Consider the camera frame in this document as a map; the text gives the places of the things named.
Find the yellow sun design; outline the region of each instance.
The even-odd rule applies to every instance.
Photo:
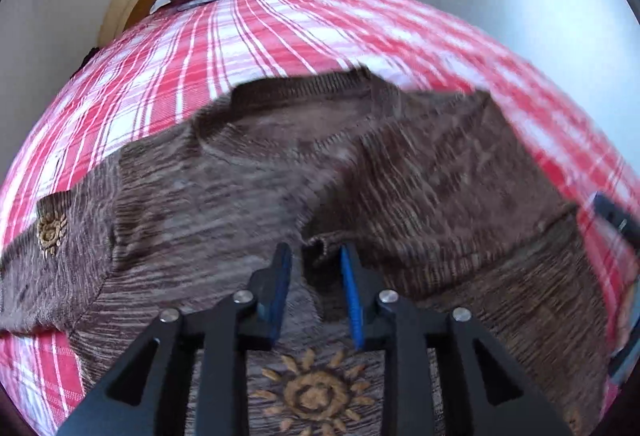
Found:
[[[370,383],[360,380],[365,369],[364,364],[346,371],[340,370],[344,351],[339,350],[324,368],[315,368],[316,354],[306,350],[298,363],[292,356],[284,355],[282,361],[288,372],[283,375],[273,369],[262,368],[262,374],[274,383],[282,386],[277,394],[269,390],[257,390],[251,394],[254,398],[273,400],[276,405],[263,410],[265,416],[292,414],[300,420],[310,423],[300,436],[311,436],[314,422],[320,424],[322,436],[335,436],[335,429],[347,432],[347,422],[360,421],[360,415],[354,410],[357,405],[373,405],[375,400],[363,393]],[[280,431],[288,431],[294,423],[292,418],[283,418]]]

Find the silver screw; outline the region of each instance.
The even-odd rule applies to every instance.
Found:
[[[398,302],[398,292],[396,290],[383,290],[378,294],[380,302],[384,304],[391,304],[393,302]]]
[[[453,310],[453,318],[458,322],[467,322],[471,320],[471,312],[466,308],[456,308]]]
[[[175,308],[167,308],[160,312],[161,322],[175,322],[180,318],[180,312]]]
[[[236,304],[247,304],[254,300],[254,294],[249,290],[240,290],[234,294],[234,302]]]

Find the sweater collar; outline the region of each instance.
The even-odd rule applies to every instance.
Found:
[[[237,123],[251,114],[310,102],[357,99],[369,101],[369,112],[352,124],[311,142],[283,142],[247,134]],[[229,162],[303,162],[331,146],[370,130],[373,124],[402,116],[402,93],[367,68],[311,77],[271,78],[247,82],[230,95],[202,108],[192,118],[196,138],[205,152]]]

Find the brown sweater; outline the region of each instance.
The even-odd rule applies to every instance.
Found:
[[[594,427],[606,314],[575,207],[487,93],[401,93],[367,70],[243,84],[42,199],[0,260],[0,329],[68,332],[89,389],[160,309],[213,306],[286,241],[278,351],[249,355],[252,432],[377,434],[383,359],[348,349],[330,264],[348,239],[401,294],[469,307],[578,434]],[[348,392],[329,414],[328,376]]]

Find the bed sheet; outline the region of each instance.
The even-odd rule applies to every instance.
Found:
[[[0,240],[34,219],[42,196],[71,187],[128,142],[187,119],[241,82],[366,65],[405,90],[488,89],[578,214],[609,315],[637,273],[626,244],[595,220],[605,191],[640,213],[638,178],[606,137],[533,66],[486,34],[415,0],[220,0],[162,11],[100,51],[34,126],[0,191]],[[0,337],[0,382],[27,422],[52,435],[81,401],[64,334]],[[607,384],[604,407],[616,388]]]

